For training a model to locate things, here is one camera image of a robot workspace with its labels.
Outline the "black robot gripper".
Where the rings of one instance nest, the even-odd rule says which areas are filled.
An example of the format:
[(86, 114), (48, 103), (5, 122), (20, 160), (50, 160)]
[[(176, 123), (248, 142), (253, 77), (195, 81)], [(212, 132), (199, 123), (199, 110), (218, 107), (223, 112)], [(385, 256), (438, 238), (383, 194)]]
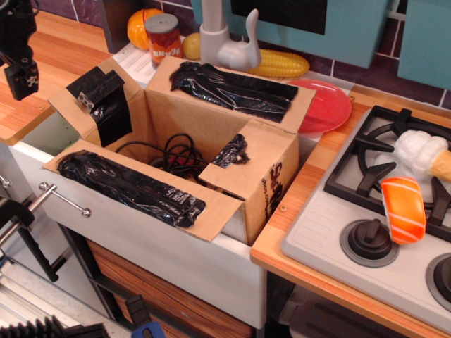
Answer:
[(31, 1), (1, 1), (1, 65), (9, 65), (4, 72), (17, 101), (39, 90), (39, 71), (29, 46), (37, 31), (36, 15)]

